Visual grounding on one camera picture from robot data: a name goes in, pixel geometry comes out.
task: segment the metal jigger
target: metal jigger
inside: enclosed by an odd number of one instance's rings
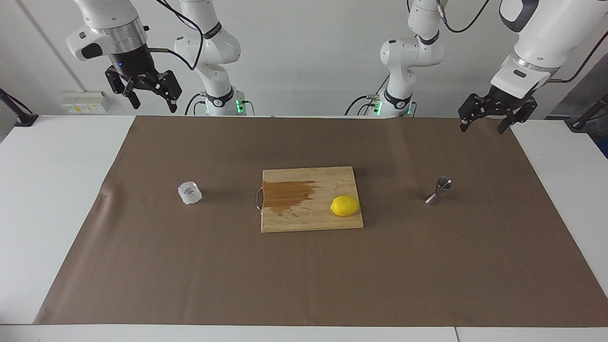
[[[437,185],[435,186],[435,192],[429,196],[429,198],[426,199],[426,201],[424,201],[426,204],[428,204],[429,206],[434,206],[437,204],[437,196],[439,196],[440,193],[448,191],[449,189],[452,188],[452,180],[449,179],[448,177],[439,177],[439,179],[437,179]]]

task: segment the table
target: table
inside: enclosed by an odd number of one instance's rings
[[[0,144],[0,323],[30,324],[55,278],[133,121],[132,116],[44,116]],[[513,131],[608,293],[604,210],[608,160],[562,122],[529,121]],[[30,210],[35,214],[23,215]],[[2,326],[0,340],[547,340],[573,334],[608,340],[608,328],[340,328],[211,326]]]

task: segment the lemon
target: lemon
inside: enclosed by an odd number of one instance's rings
[[[331,202],[330,209],[338,216],[350,216],[359,210],[359,202],[350,196],[338,196]]]

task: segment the liquid spill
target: liquid spill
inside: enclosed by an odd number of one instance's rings
[[[284,211],[291,211],[292,207],[310,200],[310,195],[320,188],[315,185],[316,183],[315,181],[265,181],[262,184],[262,188],[264,189],[264,208],[268,208],[282,216]]]

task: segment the brown mat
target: brown mat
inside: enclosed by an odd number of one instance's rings
[[[138,117],[36,323],[608,326],[513,134],[480,120]],[[261,171],[353,166],[365,228],[260,233]],[[424,204],[438,176],[454,188]],[[176,188],[198,182],[202,202]]]

